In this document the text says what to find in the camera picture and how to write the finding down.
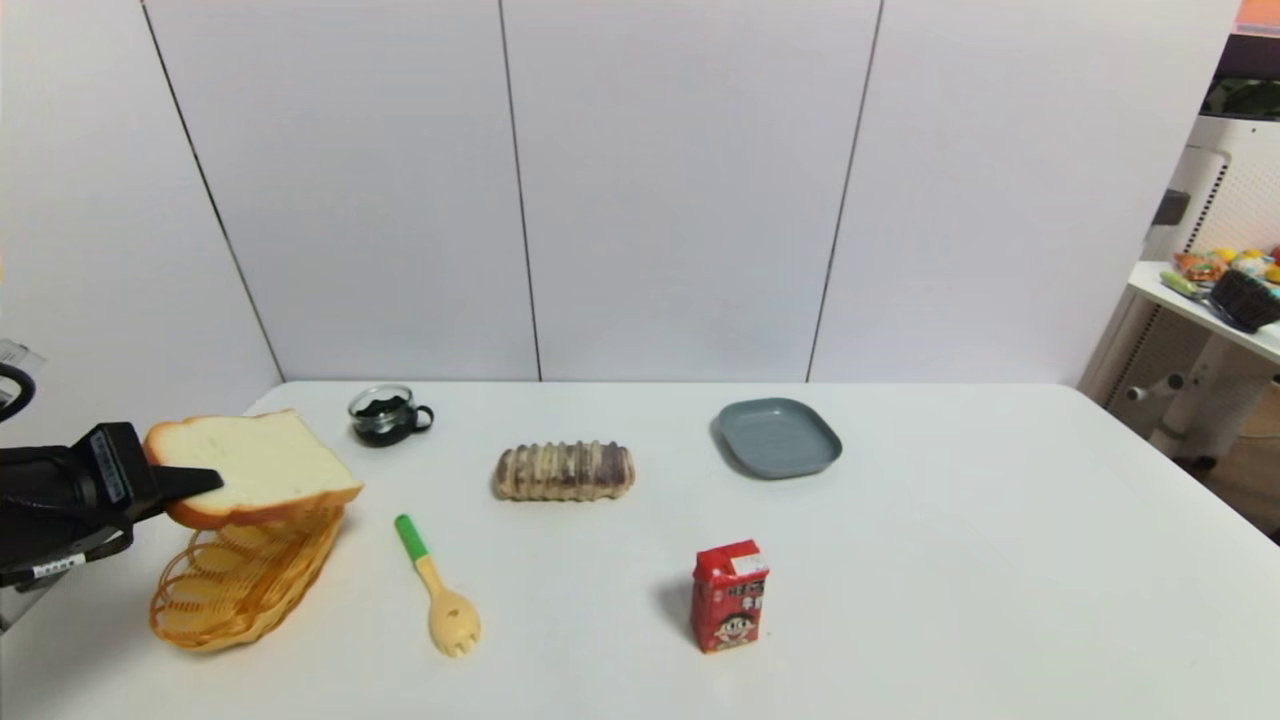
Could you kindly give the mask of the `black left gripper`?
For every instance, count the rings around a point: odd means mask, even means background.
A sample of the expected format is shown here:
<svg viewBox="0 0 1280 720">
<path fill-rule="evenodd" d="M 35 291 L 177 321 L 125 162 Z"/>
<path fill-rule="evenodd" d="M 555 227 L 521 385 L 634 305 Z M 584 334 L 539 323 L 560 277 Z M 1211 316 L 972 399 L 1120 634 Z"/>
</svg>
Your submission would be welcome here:
<svg viewBox="0 0 1280 720">
<path fill-rule="evenodd" d="M 73 446 L 4 448 L 4 571 L 65 571 L 128 550 L 148 514 L 224 486 L 216 470 L 148 465 L 129 423 Z"/>
</svg>

